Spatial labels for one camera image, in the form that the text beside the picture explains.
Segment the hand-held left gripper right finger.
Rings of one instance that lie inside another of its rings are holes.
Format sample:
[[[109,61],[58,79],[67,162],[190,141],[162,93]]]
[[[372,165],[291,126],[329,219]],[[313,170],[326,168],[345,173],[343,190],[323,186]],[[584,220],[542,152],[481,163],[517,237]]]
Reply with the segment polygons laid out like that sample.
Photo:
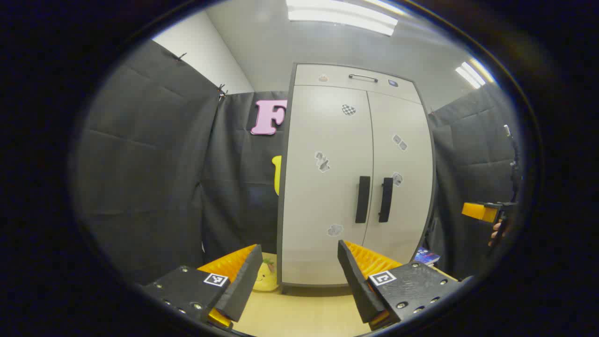
[[[346,240],[338,241],[337,258],[358,314],[372,331],[420,316],[463,286],[425,263],[402,264]]]

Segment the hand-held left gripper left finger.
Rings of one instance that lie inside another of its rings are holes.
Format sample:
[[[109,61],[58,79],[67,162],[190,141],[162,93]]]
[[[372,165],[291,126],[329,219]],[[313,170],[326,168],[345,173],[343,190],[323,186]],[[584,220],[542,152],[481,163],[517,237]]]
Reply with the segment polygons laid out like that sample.
[[[262,263],[261,245],[253,244],[200,267],[177,266],[141,290],[184,320],[231,330],[242,317]]]

